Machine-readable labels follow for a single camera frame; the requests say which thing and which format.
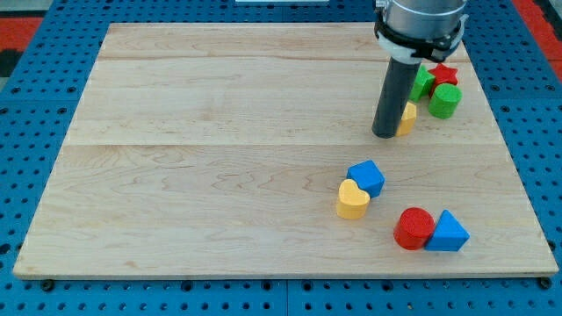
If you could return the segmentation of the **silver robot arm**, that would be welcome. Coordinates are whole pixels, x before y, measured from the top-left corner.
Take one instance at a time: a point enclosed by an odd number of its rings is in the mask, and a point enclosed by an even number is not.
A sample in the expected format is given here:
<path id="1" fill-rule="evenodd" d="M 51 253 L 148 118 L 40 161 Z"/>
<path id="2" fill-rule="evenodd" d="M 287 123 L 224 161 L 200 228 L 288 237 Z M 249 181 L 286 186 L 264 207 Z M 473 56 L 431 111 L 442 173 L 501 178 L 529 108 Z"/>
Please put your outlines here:
<path id="1" fill-rule="evenodd" d="M 389 53 L 371 130 L 382 139 L 395 136 L 422 61 L 443 62 L 464 35 L 465 0 L 375 0 L 373 28 Z"/>

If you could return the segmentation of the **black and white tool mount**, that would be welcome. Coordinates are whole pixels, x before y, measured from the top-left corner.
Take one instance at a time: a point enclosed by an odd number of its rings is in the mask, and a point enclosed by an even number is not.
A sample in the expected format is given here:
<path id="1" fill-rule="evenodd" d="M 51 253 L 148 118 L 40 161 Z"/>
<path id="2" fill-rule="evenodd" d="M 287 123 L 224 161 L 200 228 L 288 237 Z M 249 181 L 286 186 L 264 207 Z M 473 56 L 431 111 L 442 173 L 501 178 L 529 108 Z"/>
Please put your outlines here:
<path id="1" fill-rule="evenodd" d="M 427 59 L 440 63 L 457 50 L 468 18 L 467 14 L 462 15 L 450 33 L 436 39 L 416 39 L 400 34 L 391 29 L 382 18 L 375 22 L 373 31 L 378 44 L 396 61 L 415 64 Z"/>

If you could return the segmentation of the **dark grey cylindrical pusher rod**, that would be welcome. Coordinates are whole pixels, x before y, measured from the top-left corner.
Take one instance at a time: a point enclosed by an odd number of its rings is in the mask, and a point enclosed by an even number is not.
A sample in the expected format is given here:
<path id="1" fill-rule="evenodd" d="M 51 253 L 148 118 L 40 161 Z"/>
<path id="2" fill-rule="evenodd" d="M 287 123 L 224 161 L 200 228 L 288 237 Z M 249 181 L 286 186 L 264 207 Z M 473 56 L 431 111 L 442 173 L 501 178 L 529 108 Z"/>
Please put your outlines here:
<path id="1" fill-rule="evenodd" d="M 371 126 L 377 137 L 390 139 L 396 135 L 420 66 L 420 62 L 406 64 L 390 59 Z"/>

